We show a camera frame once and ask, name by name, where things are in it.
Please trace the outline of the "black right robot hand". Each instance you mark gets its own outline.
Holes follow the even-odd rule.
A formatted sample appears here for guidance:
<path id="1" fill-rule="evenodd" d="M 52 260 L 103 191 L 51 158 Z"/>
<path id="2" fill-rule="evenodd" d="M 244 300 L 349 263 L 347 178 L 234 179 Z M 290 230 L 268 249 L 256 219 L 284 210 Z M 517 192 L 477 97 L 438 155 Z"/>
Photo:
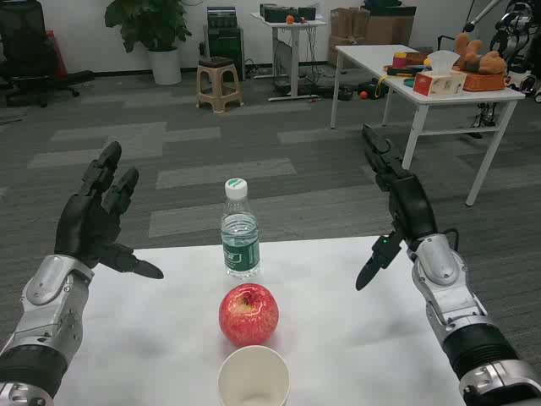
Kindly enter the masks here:
<path id="1" fill-rule="evenodd" d="M 372 255 L 356 280 L 358 291 L 366 287 L 379 270 L 386 269 L 394 261 L 402 242 L 415 249 L 421 238 L 438 232 L 424 187 L 417 175 L 402 167 L 399 150 L 367 124 L 362 127 L 361 137 L 376 184 L 389 195 L 392 231 L 379 236 L 372 246 Z"/>

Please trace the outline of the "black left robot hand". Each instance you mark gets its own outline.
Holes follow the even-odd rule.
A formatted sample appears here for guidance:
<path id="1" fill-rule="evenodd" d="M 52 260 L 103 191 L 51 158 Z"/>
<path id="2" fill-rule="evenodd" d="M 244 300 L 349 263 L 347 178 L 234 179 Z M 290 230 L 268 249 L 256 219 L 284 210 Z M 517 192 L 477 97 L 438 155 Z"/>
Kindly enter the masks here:
<path id="1" fill-rule="evenodd" d="M 117 272 L 162 279 L 164 274 L 157 266 L 138 259 L 133 249 L 117 242 L 121 216 L 129 208 L 139 181 L 139 171 L 131 167 L 113 182 L 121 155 L 121 145 L 113 141 L 91 161 L 79 191 L 63 208 L 54 252 L 89 268 L 101 263 Z"/>

